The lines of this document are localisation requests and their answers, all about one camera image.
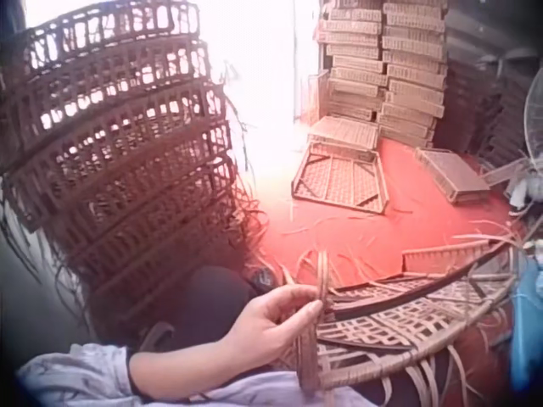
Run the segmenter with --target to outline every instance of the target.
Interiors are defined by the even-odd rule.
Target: red carpet
[[[507,201],[500,193],[493,192],[486,203],[454,207],[415,160],[412,148],[385,139],[380,141],[379,152],[390,195],[384,215],[299,200],[291,203],[290,182],[301,154],[264,152],[268,157],[254,166],[255,195],[270,217],[261,245],[266,261],[286,266],[298,282],[314,283],[314,272],[308,267],[298,270],[298,260],[309,249],[326,249],[339,272],[334,286],[350,286],[401,273],[402,250],[468,242],[452,238],[456,234],[501,232],[496,226],[470,223],[472,220],[502,225],[509,220]],[[363,273],[348,259],[353,257],[361,260]],[[315,253],[311,261],[316,264]]]

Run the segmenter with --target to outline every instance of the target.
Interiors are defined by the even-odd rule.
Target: human hand
[[[221,340],[221,346],[232,353],[240,371],[272,362],[316,321],[323,306],[316,296],[316,287],[287,285],[253,299]],[[278,323],[297,309],[285,322]]]

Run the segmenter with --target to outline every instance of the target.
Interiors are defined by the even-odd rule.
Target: finger
[[[317,299],[304,305],[296,314],[288,318],[283,324],[273,328],[282,343],[291,343],[309,325],[316,321],[322,311],[322,301]]]
[[[264,316],[275,320],[314,300],[316,295],[317,290],[314,286],[293,284],[270,291],[260,297],[259,302],[263,306]]]

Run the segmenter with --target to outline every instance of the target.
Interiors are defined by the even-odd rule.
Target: forearm
[[[224,341],[164,354],[134,354],[129,372],[140,392],[173,401],[219,387],[244,369]]]

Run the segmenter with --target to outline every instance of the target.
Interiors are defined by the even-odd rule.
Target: stacked woven box
[[[496,69],[453,59],[447,66],[445,117],[435,129],[434,146],[455,153],[477,153],[501,110]]]
[[[489,167],[501,167],[527,153],[524,106],[532,79],[531,75],[521,75],[512,69],[503,71],[501,111],[490,122],[491,128],[477,154]]]
[[[0,49],[5,196],[88,288],[102,338],[134,343],[189,273],[229,265],[243,241],[198,8],[100,3]]]
[[[319,30],[320,42],[333,57],[328,113],[374,122],[387,80],[380,60],[382,1],[343,1],[337,6]]]
[[[446,0],[387,0],[383,61],[387,92],[379,134],[413,147],[432,145],[444,116]]]

